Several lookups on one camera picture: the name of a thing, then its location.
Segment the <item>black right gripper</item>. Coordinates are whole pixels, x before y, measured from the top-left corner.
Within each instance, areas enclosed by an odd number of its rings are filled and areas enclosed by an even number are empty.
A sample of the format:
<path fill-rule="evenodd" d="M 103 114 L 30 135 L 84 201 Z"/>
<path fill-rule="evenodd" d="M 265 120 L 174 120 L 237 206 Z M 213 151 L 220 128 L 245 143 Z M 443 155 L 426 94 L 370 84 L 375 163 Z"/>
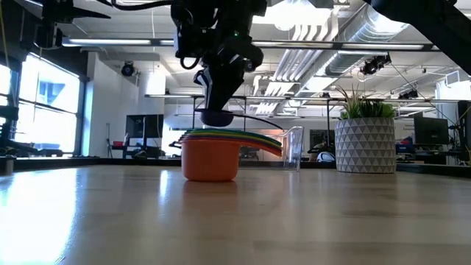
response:
<path fill-rule="evenodd" d="M 215 68 L 240 63 L 245 72 L 253 72 L 263 62 L 263 52 L 252 43 L 252 20 L 265 16 L 266 9 L 265 0 L 173 1 L 174 49 L 180 65 L 191 70 L 198 63 Z M 221 110 L 243 81 L 243 71 L 210 73 L 203 68 L 194 76 L 210 110 Z"/>

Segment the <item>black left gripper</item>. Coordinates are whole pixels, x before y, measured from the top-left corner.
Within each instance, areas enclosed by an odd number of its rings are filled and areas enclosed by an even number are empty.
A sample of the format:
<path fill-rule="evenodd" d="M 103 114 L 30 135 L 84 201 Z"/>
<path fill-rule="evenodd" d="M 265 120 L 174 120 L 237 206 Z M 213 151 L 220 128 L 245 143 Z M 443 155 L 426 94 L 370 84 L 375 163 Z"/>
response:
<path fill-rule="evenodd" d="M 103 18 L 110 16 L 74 7 L 73 0 L 43 0 L 41 20 L 56 23 L 71 23 L 74 18 Z"/>

